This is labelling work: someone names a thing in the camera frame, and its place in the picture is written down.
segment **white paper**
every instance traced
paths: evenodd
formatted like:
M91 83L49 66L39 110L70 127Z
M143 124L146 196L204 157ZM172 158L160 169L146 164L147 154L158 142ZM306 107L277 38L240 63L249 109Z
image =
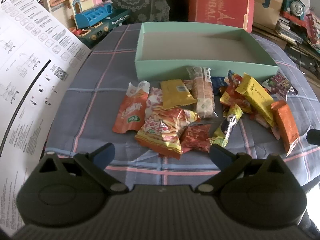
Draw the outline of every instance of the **white paper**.
M23 225L17 193L89 53L35 0L0 1L0 226L9 235Z

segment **mint green box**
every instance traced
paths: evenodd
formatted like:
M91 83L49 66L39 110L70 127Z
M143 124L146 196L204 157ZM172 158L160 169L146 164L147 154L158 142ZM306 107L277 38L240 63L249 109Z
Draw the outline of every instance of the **mint green box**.
M189 79L187 66L211 68L211 76L228 70L258 81L276 74L277 64L244 29L194 22L143 23L135 57L139 81Z

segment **blue snack package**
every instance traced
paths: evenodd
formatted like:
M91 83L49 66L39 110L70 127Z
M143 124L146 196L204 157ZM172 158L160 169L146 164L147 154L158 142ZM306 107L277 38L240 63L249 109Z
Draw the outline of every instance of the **blue snack package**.
M219 87L227 87L228 84L224 82L224 77L211 77L213 94L216 96L219 94Z

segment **toy arch window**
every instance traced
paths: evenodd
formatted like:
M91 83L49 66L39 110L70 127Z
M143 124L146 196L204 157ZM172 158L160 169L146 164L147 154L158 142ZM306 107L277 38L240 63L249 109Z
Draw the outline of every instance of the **toy arch window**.
M72 2L72 5L73 5L73 9L75 11L76 14L78 13L82 13L82 8L81 8L81 2L80 0L74 0Z

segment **plaid fabric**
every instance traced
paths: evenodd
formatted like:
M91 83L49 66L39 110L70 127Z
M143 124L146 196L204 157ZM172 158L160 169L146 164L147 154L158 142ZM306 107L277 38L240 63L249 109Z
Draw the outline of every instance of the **plaid fabric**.
M134 132L116 134L111 130L128 83L138 84L134 57L139 30L140 24L118 27L92 52L63 98L46 151L73 156L76 152L91 152L112 142L116 157L106 167L106 172L128 187L134 184L190 184L194 187L219 172L208 154L188 152L179 161L159 158L157 153L134 140ZM299 91L298 96L288 96L288 104L301 137L291 155L285 157L282 140L276 141L265 128L245 115L233 130L227 149L233 153L246 152L253 158L281 154L303 185L320 174L320 147L306 141L309 129L320 129L319 101L303 74L277 45L252 36ZM219 98L215 99L216 112L222 113ZM221 120L218 118L214 125L218 126Z

